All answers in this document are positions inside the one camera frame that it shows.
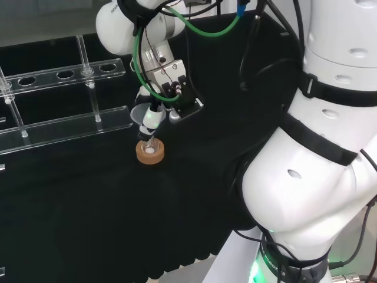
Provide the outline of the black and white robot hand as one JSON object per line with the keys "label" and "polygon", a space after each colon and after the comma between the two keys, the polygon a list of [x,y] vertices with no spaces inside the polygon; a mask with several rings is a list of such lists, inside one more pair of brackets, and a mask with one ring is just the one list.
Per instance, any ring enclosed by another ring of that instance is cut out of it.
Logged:
{"label": "black and white robot hand", "polygon": [[204,107],[204,100],[198,96],[189,82],[188,72],[182,60],[175,60],[163,67],[147,72],[153,90],[165,98],[179,95],[172,102],[161,101],[142,85],[131,109],[131,119],[138,125],[138,138],[150,140],[160,124],[169,120],[177,124],[198,113]]}

